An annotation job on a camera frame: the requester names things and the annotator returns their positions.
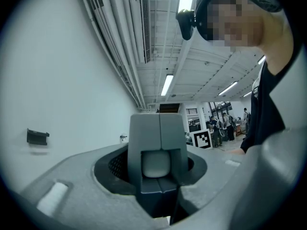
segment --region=concrete floor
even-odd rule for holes
[[[230,151],[230,150],[240,148],[244,137],[245,135],[239,135],[238,137],[235,137],[235,140],[223,141],[223,146],[219,147],[219,149],[222,149],[224,151]]]

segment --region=person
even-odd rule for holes
[[[249,125],[248,120],[250,119],[249,116],[250,116],[250,113],[248,113],[248,110],[247,110],[247,108],[245,107],[245,108],[244,108],[243,121],[245,122],[245,133],[246,133],[246,134],[248,133],[248,125]]]
[[[227,115],[226,113],[223,113],[223,121],[224,121],[224,126],[227,127],[227,135],[229,140],[234,140],[234,128],[229,120],[229,115]]]
[[[213,126],[213,140],[214,140],[214,148],[217,148],[218,142],[217,142],[217,138],[219,138],[220,140],[220,147],[223,145],[223,141],[222,141],[222,136],[220,133],[218,126],[218,120],[215,119],[213,116],[210,118],[210,124]]]
[[[285,129],[275,105],[283,100],[276,95],[273,99],[272,93],[281,88],[278,84],[292,64],[300,67],[296,61],[302,49],[300,35],[287,11],[280,6],[265,6],[261,0],[197,0],[195,16],[200,35],[213,45],[222,42],[225,46],[257,47],[265,56],[252,87],[248,134],[240,148],[230,151],[245,154]]]

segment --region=black wall-mounted bracket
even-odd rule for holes
[[[49,133],[42,133],[42,132],[37,132],[34,130],[28,129],[27,132],[27,142],[29,144],[35,144],[35,145],[47,145],[47,137],[49,137]]]

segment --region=white ceiling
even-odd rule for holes
[[[257,61],[263,54],[256,48],[212,46],[197,30],[192,41],[184,41],[176,20],[179,0],[170,0],[170,11],[168,2],[157,0],[155,24],[155,0],[151,0],[151,44],[156,54],[153,53],[152,62],[137,66],[146,103],[229,101],[251,91],[260,70]],[[174,80],[167,95],[160,96],[166,74],[174,74]],[[234,81],[238,81],[235,87],[218,96]]]

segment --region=vent grille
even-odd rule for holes
[[[149,0],[142,0],[142,22],[145,63],[151,61],[151,39],[150,39],[150,9]]]

